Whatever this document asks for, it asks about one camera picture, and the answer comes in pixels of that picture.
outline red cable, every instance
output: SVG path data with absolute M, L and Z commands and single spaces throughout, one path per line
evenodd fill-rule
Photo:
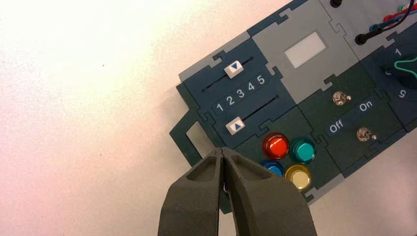
M 384 17 L 384 22 L 389 21 L 389 20 L 391 20 L 391 19 L 394 19 L 395 17 L 397 17 L 397 16 L 399 16 L 399 15 L 401 15 L 401 14 L 405 14 L 405 13 L 407 13 L 407 10 L 408 10 L 408 8 L 407 8 L 407 9 L 404 9 L 404 10 L 402 10 L 402 11 L 400 11 L 400 12 L 397 12 L 397 13 L 395 13 L 395 14 L 393 14 L 393 15 L 387 15 L 387 16 L 385 16 L 385 17 Z M 416 4 L 414 4 L 414 5 L 413 5 L 413 8 L 411 9 L 411 11 L 414 11 L 414 10 L 417 10 L 417 3 L 416 3 Z

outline black plug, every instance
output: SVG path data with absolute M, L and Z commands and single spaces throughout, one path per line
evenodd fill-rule
M 355 43 L 358 45 L 363 45 L 368 41 L 368 39 L 377 36 L 378 34 L 383 33 L 384 30 L 382 28 L 377 28 L 369 33 L 361 33 L 355 37 Z
M 340 7 L 342 0 L 330 0 L 330 5 L 334 8 Z

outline round button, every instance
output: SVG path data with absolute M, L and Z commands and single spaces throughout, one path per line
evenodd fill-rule
M 297 139 L 291 144 L 290 156 L 301 163 L 310 163 L 316 157 L 316 149 L 308 139 Z
M 284 158 L 289 151 L 288 139 L 281 133 L 271 133 L 264 138 L 262 150 L 264 154 L 274 160 Z
M 284 168 L 277 161 L 267 160 L 267 161 L 262 162 L 261 165 L 267 168 L 268 170 L 274 172 L 278 176 L 281 176 L 281 177 L 284 176 Z
M 306 189 L 311 183 L 311 174 L 303 165 L 290 166 L 284 177 L 291 181 L 300 191 Z

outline yellow button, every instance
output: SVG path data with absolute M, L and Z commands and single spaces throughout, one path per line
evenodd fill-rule
M 311 174 L 303 165 L 290 166 L 285 172 L 285 178 L 291 181 L 299 190 L 306 189 L 311 183 Z

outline green cable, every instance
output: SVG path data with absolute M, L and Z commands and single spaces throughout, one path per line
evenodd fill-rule
M 398 60 L 394 63 L 394 67 L 397 70 L 402 70 L 402 71 L 411 73 L 417 79 L 417 74 L 414 71 L 398 66 L 398 64 L 400 64 L 400 63 L 410 63 L 410 62 L 415 62 L 415 61 L 417 61 L 417 57 L 414 58 L 413 60 Z

